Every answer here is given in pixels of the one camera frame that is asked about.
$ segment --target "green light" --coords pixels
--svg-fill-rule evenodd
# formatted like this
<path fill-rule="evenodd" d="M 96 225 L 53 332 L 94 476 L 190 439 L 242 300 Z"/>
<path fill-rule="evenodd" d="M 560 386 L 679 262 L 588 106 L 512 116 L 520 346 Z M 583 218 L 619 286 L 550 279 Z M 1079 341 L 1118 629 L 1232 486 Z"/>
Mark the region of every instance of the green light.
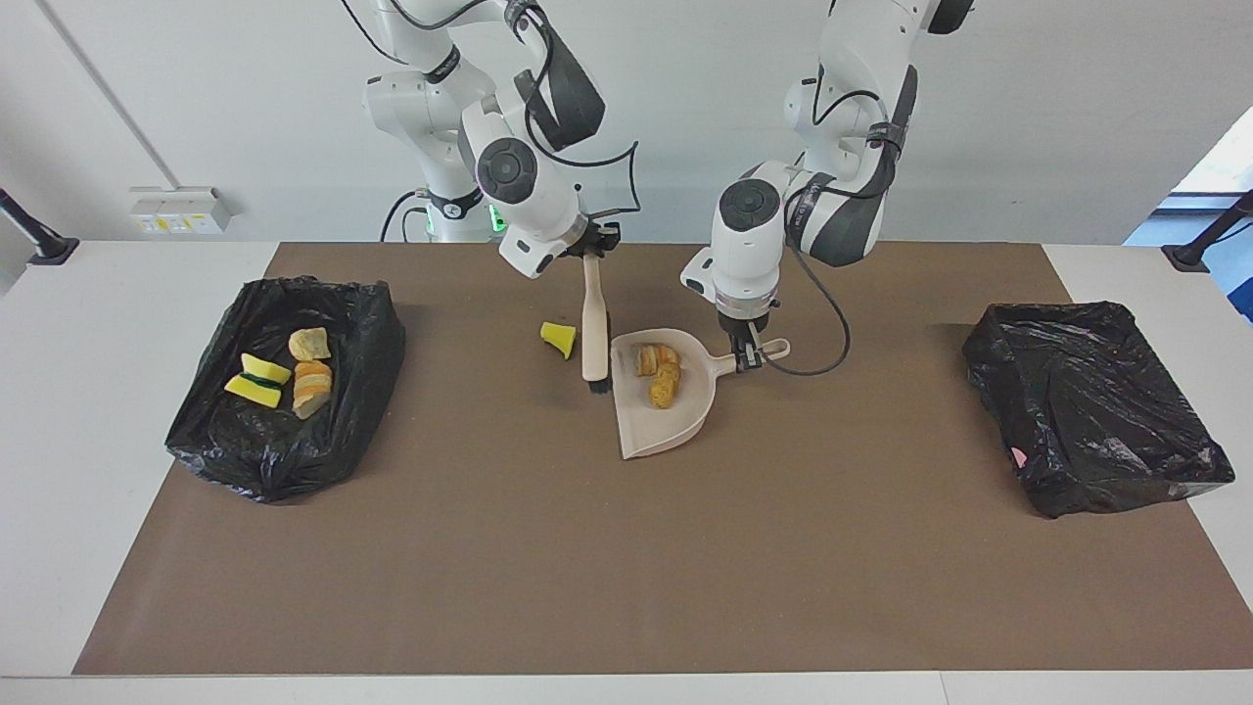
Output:
<path fill-rule="evenodd" d="M 491 228 L 496 232 L 502 232 L 509 227 L 509 222 L 500 214 L 500 210 L 495 205 L 489 204 L 487 208 L 491 210 Z"/>

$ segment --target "bread piece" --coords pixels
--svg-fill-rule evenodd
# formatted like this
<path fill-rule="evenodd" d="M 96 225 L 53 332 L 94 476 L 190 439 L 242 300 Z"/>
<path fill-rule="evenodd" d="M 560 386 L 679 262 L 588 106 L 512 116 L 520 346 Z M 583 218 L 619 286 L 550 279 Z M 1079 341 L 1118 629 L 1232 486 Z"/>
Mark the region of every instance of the bread piece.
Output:
<path fill-rule="evenodd" d="M 293 332 L 287 338 L 287 348 L 292 351 L 292 358 L 302 363 L 326 361 L 331 357 L 325 327 L 307 327 Z"/>
<path fill-rule="evenodd" d="M 648 387 L 648 401 L 658 409 L 669 409 L 674 404 L 674 397 L 679 393 L 679 378 L 677 376 L 657 376 L 653 384 Z"/>
<path fill-rule="evenodd" d="M 635 377 L 648 378 L 657 374 L 657 346 L 640 344 L 637 349 Z"/>
<path fill-rule="evenodd" d="M 296 389 L 292 393 L 292 412 L 301 421 L 312 417 L 331 401 L 331 368 L 311 361 L 296 366 Z"/>
<path fill-rule="evenodd" d="M 679 382 L 683 378 L 683 369 L 679 368 L 678 363 L 663 363 L 657 368 L 655 378 L 670 378 L 674 382 Z"/>
<path fill-rule="evenodd" d="M 649 343 L 640 344 L 635 361 L 635 376 L 647 378 L 657 374 L 658 368 L 665 364 L 679 364 L 679 354 L 669 344 Z"/>

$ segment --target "brown mat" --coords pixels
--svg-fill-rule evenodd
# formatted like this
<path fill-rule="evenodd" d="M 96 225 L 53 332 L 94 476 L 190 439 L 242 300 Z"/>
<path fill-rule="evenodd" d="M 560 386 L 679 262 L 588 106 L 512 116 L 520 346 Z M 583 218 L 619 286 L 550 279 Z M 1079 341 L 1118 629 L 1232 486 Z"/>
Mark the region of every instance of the brown mat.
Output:
<path fill-rule="evenodd" d="M 615 329 L 725 349 L 692 247 L 605 267 Z M 538 338 L 538 282 L 479 245 L 284 244 L 272 275 L 391 282 L 410 331 L 357 476 L 262 507 L 175 467 L 76 674 L 1253 667 L 1253 615 L 1185 503 L 1032 515 L 959 347 L 990 301 L 1066 301 L 1037 245 L 886 243 L 823 270 L 853 352 L 724 379 L 688 446 L 623 463 L 613 402 Z M 797 367 L 831 311 L 784 258 Z"/>

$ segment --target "yellow sponge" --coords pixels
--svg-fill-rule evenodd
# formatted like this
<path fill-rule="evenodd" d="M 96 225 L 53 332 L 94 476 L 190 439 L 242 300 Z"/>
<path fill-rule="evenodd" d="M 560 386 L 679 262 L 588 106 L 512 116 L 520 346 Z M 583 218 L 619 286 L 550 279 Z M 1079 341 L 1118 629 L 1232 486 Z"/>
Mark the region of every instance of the yellow sponge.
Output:
<path fill-rule="evenodd" d="M 226 391 L 231 394 L 238 394 L 248 402 L 256 402 L 262 407 L 269 407 L 271 409 L 278 408 L 278 401 L 283 396 L 281 391 L 271 387 L 261 387 L 251 379 L 246 379 L 243 376 L 231 378 L 231 382 L 227 383 Z"/>
<path fill-rule="evenodd" d="M 243 366 L 243 373 L 231 378 L 224 389 L 262 407 L 277 409 L 283 396 L 283 384 L 291 379 L 292 372 L 254 358 L 247 352 L 239 357 L 239 363 Z"/>
<path fill-rule="evenodd" d="M 261 358 L 254 358 L 247 354 L 247 352 L 244 352 L 243 356 L 239 356 L 239 362 L 243 364 L 243 373 L 246 376 L 269 381 L 278 387 L 287 384 L 287 381 L 292 379 L 292 371 L 273 363 L 267 363 Z"/>

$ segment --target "wall outlet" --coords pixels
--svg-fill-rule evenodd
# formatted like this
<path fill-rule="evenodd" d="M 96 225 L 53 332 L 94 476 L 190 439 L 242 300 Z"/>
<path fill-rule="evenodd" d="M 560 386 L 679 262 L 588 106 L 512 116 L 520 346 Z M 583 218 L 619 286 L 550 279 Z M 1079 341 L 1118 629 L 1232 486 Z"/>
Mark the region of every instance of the wall outlet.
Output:
<path fill-rule="evenodd" d="M 197 234 L 223 234 L 231 223 L 231 212 L 217 198 L 189 200 L 183 215 Z"/>
<path fill-rule="evenodd" d="M 223 234 L 231 210 L 212 188 L 132 188 L 139 197 L 130 218 L 145 234 Z"/>
<path fill-rule="evenodd" d="M 157 219 L 170 234 L 192 234 L 195 230 L 184 215 L 190 207 L 190 200 L 165 200 L 157 212 Z"/>
<path fill-rule="evenodd" d="M 130 219 L 144 234 L 169 234 L 169 228 L 158 217 L 162 200 L 159 198 L 140 198 L 130 209 Z"/>

